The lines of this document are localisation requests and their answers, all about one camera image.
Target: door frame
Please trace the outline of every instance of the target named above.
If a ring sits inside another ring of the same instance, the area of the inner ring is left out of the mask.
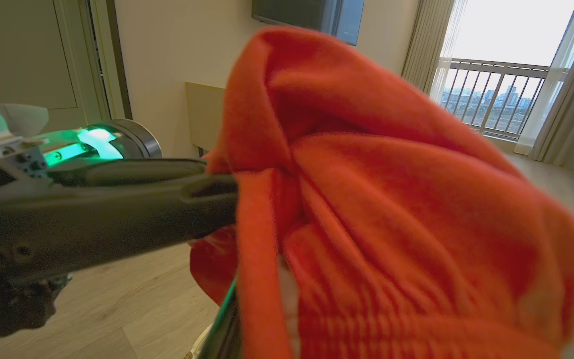
[[[80,6],[79,1],[53,0],[53,4],[75,101],[84,112],[87,124],[107,121],[110,114],[103,93],[101,73],[92,60],[95,50],[89,14]],[[72,116],[80,116],[78,109],[73,111],[77,113]]]
[[[111,118],[132,118],[123,68],[121,41],[114,0],[79,0],[89,4],[98,50],[98,62]]]

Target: screw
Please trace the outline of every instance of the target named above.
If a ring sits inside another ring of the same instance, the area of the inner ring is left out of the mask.
[[[41,170],[43,168],[43,163],[39,163],[39,161],[34,161],[30,164],[30,168],[34,171]]]
[[[19,155],[17,155],[16,160],[23,163],[23,162],[28,162],[32,159],[32,156],[30,156],[29,153],[20,153]]]
[[[24,255],[25,257],[30,255],[30,248],[28,247],[19,247],[16,249],[16,252],[20,255]]]

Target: door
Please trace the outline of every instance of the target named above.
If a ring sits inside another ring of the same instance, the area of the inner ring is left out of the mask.
[[[107,120],[85,0],[0,0],[0,103],[48,109],[45,132]]]

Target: orange towel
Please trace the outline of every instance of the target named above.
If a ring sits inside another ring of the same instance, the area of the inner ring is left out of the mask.
[[[239,183],[237,228],[191,266],[217,302],[238,266],[244,357],[540,359],[572,339],[574,219],[396,75],[272,27],[233,68],[224,118],[209,170]]]

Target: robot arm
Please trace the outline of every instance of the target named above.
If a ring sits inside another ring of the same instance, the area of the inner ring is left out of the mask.
[[[0,336],[43,326],[71,271],[235,222],[231,176],[160,156],[132,121],[27,138],[0,115]]]

